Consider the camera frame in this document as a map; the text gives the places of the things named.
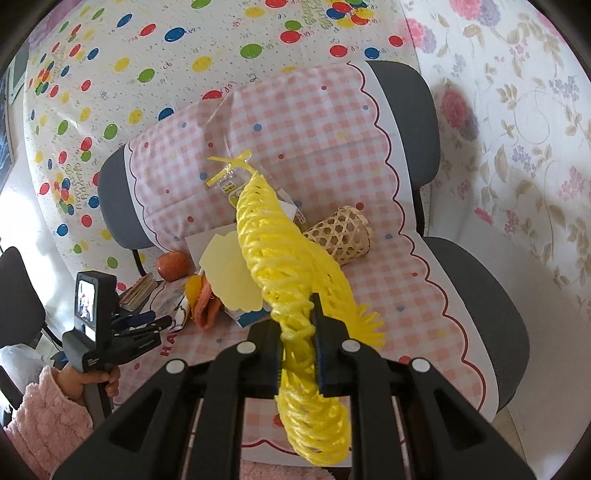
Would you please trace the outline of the left hand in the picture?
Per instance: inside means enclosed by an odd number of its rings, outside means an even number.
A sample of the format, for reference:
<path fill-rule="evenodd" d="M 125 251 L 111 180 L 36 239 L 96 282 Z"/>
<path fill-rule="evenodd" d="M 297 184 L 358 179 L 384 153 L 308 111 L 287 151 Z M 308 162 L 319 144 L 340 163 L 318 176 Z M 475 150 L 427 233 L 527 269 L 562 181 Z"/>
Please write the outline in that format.
<path fill-rule="evenodd" d="M 83 388 L 91 384 L 105 384 L 108 397 L 114 398 L 119 391 L 120 370 L 113 367 L 109 372 L 90 371 L 82 373 L 70 364 L 55 375 L 55 381 L 61 392 L 70 400 L 79 402 L 83 396 Z"/>

